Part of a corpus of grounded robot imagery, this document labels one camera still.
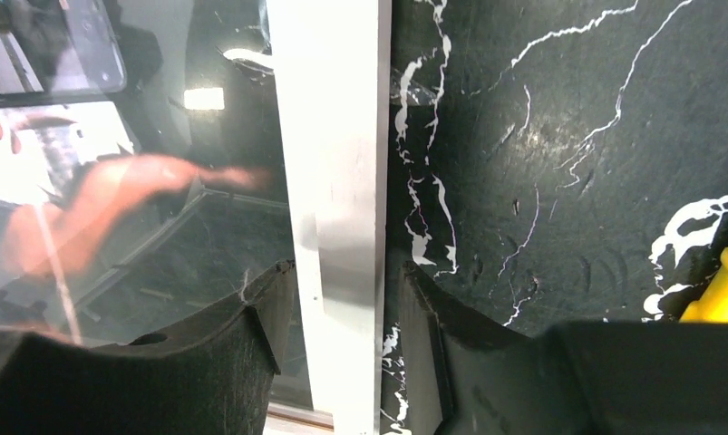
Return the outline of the white wooden photo frame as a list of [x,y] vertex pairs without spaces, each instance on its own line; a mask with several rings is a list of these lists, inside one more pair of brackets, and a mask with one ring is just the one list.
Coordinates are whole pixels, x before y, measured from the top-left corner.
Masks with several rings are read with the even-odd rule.
[[0,329],[131,343],[291,260],[286,156],[264,1],[0,1]]

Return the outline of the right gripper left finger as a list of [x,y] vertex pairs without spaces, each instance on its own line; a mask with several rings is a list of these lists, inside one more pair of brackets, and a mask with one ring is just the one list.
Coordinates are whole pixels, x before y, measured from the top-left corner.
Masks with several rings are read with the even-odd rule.
[[286,260],[124,345],[0,329],[0,434],[259,434],[295,291]]

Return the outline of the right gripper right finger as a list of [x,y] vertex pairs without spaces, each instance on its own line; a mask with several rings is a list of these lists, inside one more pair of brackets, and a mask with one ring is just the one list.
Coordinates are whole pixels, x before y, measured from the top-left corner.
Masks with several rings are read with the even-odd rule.
[[534,337],[399,276],[415,434],[728,434],[728,324],[579,321]]

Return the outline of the yellow handled screwdriver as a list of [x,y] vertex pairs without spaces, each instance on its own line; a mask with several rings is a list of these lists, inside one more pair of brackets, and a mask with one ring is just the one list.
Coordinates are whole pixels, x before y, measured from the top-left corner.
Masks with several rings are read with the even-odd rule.
[[721,253],[721,267],[698,300],[690,303],[680,322],[728,324],[728,247]]

